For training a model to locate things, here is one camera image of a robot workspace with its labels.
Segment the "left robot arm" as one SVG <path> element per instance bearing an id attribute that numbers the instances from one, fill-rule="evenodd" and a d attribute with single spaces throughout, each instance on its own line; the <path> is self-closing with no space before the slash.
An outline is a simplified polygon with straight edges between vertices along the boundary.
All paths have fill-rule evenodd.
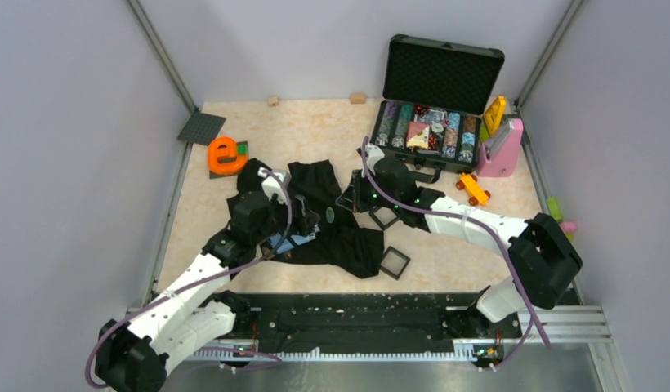
<path id="1" fill-rule="evenodd" d="M 91 387 L 158 391 L 180 363 L 212 339 L 245 335 L 248 312 L 213 299 L 214 292 L 261 262 L 256 255 L 261 243 L 277 251 L 292 236 L 313 237 L 332 220 L 327 207 L 280 188 L 239 193 L 227 205 L 227 224 L 185 272 L 147 305 L 102 327 L 85 365 Z"/>

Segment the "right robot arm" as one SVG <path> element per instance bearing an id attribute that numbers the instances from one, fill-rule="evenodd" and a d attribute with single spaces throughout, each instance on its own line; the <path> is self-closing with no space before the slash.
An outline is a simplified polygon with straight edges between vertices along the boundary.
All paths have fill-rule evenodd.
<path id="1" fill-rule="evenodd" d="M 467 315 L 477 336 L 490 336 L 520 310 L 554 308 L 583 267 L 552 216 L 539 212 L 517 218 L 460 203 L 417 185 L 408 168 L 393 158 L 352 171 L 336 203 L 351 212 L 387 208 L 411 228 L 460 238 L 501 256 L 508 277 L 485 289 Z"/>

